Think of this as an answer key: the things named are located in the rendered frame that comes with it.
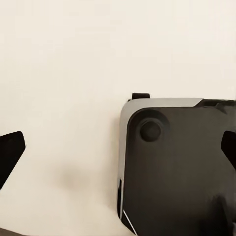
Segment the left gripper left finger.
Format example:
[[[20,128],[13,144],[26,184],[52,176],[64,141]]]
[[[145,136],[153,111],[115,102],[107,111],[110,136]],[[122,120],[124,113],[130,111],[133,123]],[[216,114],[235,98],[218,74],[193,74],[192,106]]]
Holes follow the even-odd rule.
[[[0,136],[0,190],[25,149],[25,140],[21,131]]]

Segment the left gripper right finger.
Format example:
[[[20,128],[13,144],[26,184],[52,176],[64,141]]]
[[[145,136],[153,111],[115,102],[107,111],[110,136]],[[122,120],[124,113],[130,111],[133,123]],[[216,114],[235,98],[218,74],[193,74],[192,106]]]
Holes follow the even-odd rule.
[[[222,141],[221,149],[236,169],[236,132],[225,131]]]

